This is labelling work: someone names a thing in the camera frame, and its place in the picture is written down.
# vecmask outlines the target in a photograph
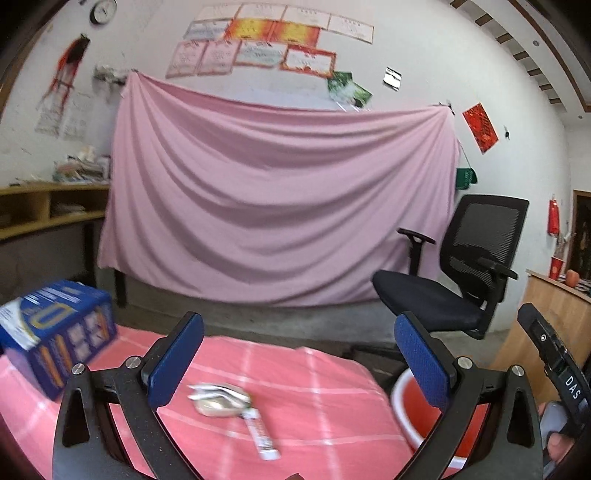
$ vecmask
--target chair backrest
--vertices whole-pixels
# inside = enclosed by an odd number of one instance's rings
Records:
[[[511,267],[529,201],[497,195],[464,195],[441,243],[442,272],[479,306],[497,287],[477,263],[484,257]]]

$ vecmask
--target checkered tablecloth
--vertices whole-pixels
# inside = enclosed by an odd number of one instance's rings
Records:
[[[158,335],[119,327],[119,337],[90,365],[117,367],[143,355]],[[265,462],[240,418],[197,413],[189,385],[226,382],[249,392],[281,460]],[[59,402],[47,400],[0,358],[0,411],[25,454],[51,478]],[[388,400],[356,362],[309,348],[292,350],[226,337],[203,341],[172,401],[158,413],[207,480],[392,480],[411,450]],[[134,466],[151,475],[119,406],[113,415]]]

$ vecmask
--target green basket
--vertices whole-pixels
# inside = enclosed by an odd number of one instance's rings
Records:
[[[476,172],[474,168],[470,165],[470,161],[468,160],[468,156],[464,151],[464,147],[460,143],[460,148],[464,153],[464,158],[468,163],[468,168],[457,168],[456,169],[456,190],[467,190],[470,185],[473,183],[478,183],[478,177],[476,176]]]

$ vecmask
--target poster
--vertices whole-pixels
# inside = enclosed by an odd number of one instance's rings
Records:
[[[240,40],[264,40],[267,41],[274,23],[271,20],[261,20],[257,18],[240,18],[233,20],[228,30],[226,30],[226,39]]]
[[[183,38],[185,40],[221,40],[229,25],[229,20],[191,22]]]
[[[281,70],[307,73],[318,77],[329,78],[335,69],[336,53],[317,50],[316,48],[290,45]]]
[[[274,4],[242,4],[237,18],[264,18],[266,20],[281,20],[285,5]]]
[[[273,68],[285,57],[287,45],[266,41],[244,41],[240,46],[235,65]]]
[[[481,103],[465,111],[463,115],[482,153],[487,152],[499,141],[491,120]]]
[[[298,23],[275,22],[269,41],[315,47],[320,35],[319,27]]]
[[[41,106],[41,115],[37,121],[35,132],[38,134],[51,135],[56,137],[60,133],[60,125],[63,117],[59,103]]]
[[[293,22],[326,30],[329,27],[330,14],[311,8],[287,7],[283,14],[284,22]]]
[[[351,20],[350,18],[331,15],[328,30],[357,38],[367,43],[374,42],[374,27],[358,22],[357,20]]]
[[[74,92],[71,96],[62,131],[62,138],[70,141],[84,141],[86,127],[92,113],[93,97],[86,93]]]
[[[227,75],[232,73],[232,67],[238,48],[239,40],[211,41],[203,54],[198,75]]]
[[[197,40],[179,43],[174,50],[173,59],[170,61],[165,77],[169,79],[195,75],[206,47],[207,42]]]
[[[330,98],[339,104],[364,108],[372,97],[371,93],[353,81],[351,72],[333,72],[327,84]]]
[[[40,108],[41,113],[35,126],[35,132],[38,134],[51,135],[58,137],[60,134],[61,122],[64,117],[63,102],[69,88],[60,85],[52,94],[42,100]]]
[[[240,4],[205,5],[195,20],[231,20],[239,8]]]

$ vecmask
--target cardboard box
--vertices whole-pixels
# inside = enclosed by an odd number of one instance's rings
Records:
[[[0,307],[0,343],[32,385],[55,400],[72,366],[89,362],[116,335],[111,296],[62,280]]]

